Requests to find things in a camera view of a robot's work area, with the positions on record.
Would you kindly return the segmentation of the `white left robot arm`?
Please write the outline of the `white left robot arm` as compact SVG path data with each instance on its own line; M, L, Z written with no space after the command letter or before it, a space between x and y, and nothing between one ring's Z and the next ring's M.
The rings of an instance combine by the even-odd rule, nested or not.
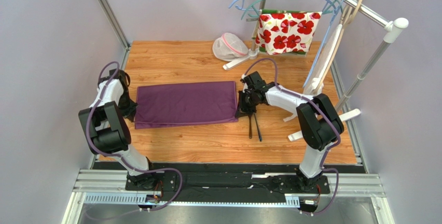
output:
M136 186L151 188L156 181L148 170L150 160L131 144L126 121L133 121L137 103L129 96L130 77L123 70L111 69L98 81L98 94L78 118L90 151L117 160L127 171L127 179Z

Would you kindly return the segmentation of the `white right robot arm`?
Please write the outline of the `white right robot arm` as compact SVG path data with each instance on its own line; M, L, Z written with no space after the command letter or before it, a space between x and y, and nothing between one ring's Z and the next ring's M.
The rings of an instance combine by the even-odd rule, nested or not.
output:
M239 91L236 118L252 117L260 104L279 107L298 119L302 138L307 146L299 166L298 185L313 187L323 174L325 157L334 144L340 141L343 123L329 97L298 94L276 82L266 83L258 72L243 75L243 90Z

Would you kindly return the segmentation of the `purple cloth napkin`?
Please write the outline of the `purple cloth napkin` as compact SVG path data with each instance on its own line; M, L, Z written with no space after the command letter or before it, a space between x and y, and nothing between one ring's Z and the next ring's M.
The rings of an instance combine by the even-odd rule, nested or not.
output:
M136 129L236 122L234 81L176 83L137 89Z

